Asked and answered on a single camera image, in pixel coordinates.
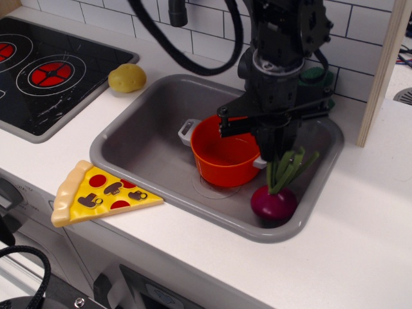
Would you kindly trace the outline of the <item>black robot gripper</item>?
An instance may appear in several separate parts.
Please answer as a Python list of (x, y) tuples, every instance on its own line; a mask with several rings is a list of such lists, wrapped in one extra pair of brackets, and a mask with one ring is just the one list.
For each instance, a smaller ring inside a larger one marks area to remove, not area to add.
[[(316, 51), (315, 56), (323, 69), (329, 71), (326, 57), (320, 51)], [(269, 62), (260, 67), (258, 60), (254, 55), (246, 92), (218, 108), (217, 115), (221, 119), (221, 137), (250, 133), (256, 139), (262, 159), (272, 161), (291, 150), (302, 121), (328, 114), (296, 111), (297, 87), (304, 61), (285, 71)]]

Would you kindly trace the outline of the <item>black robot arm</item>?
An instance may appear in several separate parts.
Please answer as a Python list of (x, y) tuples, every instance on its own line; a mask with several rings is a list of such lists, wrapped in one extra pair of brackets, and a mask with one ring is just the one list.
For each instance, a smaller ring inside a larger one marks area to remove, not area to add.
[(241, 56), (242, 96), (218, 108), (220, 135), (251, 133), (261, 158), (291, 150), (301, 122), (328, 114), (333, 93), (320, 47), (332, 22), (322, 1), (248, 1), (250, 48)]

